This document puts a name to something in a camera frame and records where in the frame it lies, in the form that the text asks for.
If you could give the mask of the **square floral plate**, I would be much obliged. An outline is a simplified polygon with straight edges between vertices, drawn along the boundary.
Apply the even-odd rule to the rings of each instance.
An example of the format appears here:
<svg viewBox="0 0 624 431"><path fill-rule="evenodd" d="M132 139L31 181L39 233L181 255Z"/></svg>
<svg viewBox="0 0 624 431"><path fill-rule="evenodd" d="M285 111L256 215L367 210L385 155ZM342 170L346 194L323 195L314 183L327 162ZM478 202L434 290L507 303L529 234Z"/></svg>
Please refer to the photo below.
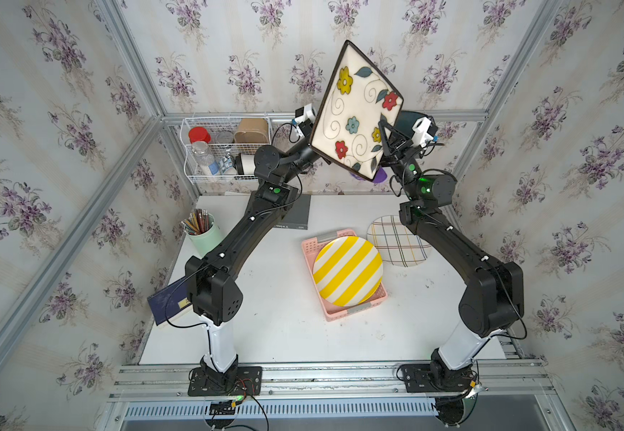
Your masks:
<svg viewBox="0 0 624 431"><path fill-rule="evenodd" d="M345 41L308 143L326 161L372 181L383 157L378 122L393 126L403 103L386 75Z"/></svg>

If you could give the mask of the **round plaid plate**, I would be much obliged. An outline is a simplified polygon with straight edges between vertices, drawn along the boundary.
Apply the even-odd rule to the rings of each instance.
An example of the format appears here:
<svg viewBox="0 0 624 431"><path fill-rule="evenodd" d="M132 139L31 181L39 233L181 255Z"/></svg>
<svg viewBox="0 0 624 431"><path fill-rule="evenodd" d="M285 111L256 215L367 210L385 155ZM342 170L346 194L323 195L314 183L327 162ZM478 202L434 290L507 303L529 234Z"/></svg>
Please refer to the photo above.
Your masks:
<svg viewBox="0 0 624 431"><path fill-rule="evenodd" d="M432 252L432 246L411 233L396 215L375 219L367 230L366 239L375 246L385 263L402 268L426 262Z"/></svg>

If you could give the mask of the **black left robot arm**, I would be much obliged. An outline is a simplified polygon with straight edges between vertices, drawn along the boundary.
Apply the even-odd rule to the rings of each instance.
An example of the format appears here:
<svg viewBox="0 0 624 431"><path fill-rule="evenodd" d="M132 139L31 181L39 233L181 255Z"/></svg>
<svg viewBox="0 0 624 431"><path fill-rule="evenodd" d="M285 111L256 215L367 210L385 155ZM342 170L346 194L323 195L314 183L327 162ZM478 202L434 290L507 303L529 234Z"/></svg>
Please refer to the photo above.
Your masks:
<svg viewBox="0 0 624 431"><path fill-rule="evenodd" d="M301 196L301 186L292 187L289 182L299 179L318 159L306 138L285 152L272 145L259 147L254 155L258 188L251 193L243 217L213 250L185 264L187 299L208 335L209 351L201 367L222 380L238 369L229 326L243 303L238 275L261 240Z"/></svg>

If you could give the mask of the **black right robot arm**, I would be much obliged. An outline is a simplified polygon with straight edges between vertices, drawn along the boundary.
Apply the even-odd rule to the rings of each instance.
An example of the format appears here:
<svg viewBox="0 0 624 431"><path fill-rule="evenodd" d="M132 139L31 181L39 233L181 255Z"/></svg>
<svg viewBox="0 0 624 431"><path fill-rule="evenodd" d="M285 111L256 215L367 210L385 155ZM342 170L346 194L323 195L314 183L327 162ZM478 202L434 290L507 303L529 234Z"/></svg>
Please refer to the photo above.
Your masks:
<svg viewBox="0 0 624 431"><path fill-rule="evenodd" d="M452 203L456 177L445 170L423 170L418 163L437 144L438 128L429 116L402 130L386 119L378 122L383 150L381 165L389 167L407 201L399 218L410 233L425 240L445 258L466 285L459 300L459 323L432 352L429 376L441 387L448 380L470 375L473 360L486 343L506 335L524 316L524 276L515 262L503 262L485 252L443 215Z"/></svg>

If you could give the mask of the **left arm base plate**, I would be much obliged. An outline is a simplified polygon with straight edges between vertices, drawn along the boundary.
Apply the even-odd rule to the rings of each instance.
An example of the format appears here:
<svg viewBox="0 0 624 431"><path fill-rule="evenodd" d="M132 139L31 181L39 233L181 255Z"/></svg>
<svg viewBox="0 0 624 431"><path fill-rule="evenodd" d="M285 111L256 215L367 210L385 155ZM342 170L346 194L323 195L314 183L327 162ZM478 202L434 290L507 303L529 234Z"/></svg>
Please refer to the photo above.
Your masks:
<svg viewBox="0 0 624 431"><path fill-rule="evenodd" d="M225 373L200 365L189 373L187 394L190 397L257 396L261 393L263 368L234 365Z"/></svg>

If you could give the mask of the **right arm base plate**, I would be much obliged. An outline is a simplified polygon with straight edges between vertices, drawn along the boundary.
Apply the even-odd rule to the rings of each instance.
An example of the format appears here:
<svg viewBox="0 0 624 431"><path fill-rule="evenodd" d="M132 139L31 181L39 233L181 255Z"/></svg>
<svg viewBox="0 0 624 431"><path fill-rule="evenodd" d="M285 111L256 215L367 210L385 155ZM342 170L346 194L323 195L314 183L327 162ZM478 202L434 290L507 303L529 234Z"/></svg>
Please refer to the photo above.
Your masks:
<svg viewBox="0 0 624 431"><path fill-rule="evenodd" d="M403 364L396 377L408 393L469 393L477 385L471 366L450 370L438 362Z"/></svg>

